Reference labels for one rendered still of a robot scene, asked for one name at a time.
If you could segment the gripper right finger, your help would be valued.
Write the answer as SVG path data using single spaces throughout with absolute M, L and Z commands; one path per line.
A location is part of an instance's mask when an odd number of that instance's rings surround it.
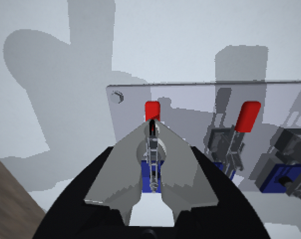
M 161 199 L 175 221 L 182 210 L 194 227 L 223 239 L 271 239 L 259 216 L 238 187 L 196 146 L 191 146 L 157 119 L 152 120 L 160 167 Z

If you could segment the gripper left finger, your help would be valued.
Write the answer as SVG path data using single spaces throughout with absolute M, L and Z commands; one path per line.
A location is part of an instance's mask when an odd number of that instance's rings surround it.
M 120 210 L 129 226 L 133 207 L 142 197 L 142 157 L 151 130 L 152 119 L 148 119 L 105 149 L 62 191 L 32 239 L 71 239 L 104 226 L 111 209 Z

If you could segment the grey toggle clamp with red handle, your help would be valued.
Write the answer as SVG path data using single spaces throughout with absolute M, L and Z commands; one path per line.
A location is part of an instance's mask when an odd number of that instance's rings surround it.
M 148 101 L 145 104 L 146 109 L 146 121 L 151 120 L 159 120 L 160 121 L 160 103 L 158 101 Z M 157 156 L 157 137 L 153 135 L 153 126 L 151 130 L 151 135 L 146 140 L 147 143 L 147 156 L 146 161 L 149 163 L 150 161 L 150 190 L 152 193 L 158 188 L 158 172 L 157 172 L 157 161 L 160 163 L 161 156 L 158 154 Z M 151 151 L 156 151 L 155 156 L 151 156 Z M 149 156 L 150 153 L 150 156 Z M 151 162 L 155 160 L 155 162 Z M 151 166 L 155 165 L 155 171 L 151 171 Z
M 301 128 L 284 128 L 274 147 L 282 154 L 289 154 L 301 164 Z M 285 193 L 289 197 L 301 199 L 301 173 L 294 182 L 288 176 L 283 176 L 278 181 L 286 187 Z
M 236 125 L 232 125 L 231 128 L 213 128 L 211 130 L 207 147 L 210 152 L 217 154 L 223 164 L 222 172 L 229 179 L 233 170 L 243 171 L 244 169 L 240 157 L 245 147 L 243 140 L 246 133 L 251 132 L 260 108 L 260 102 L 244 102 Z

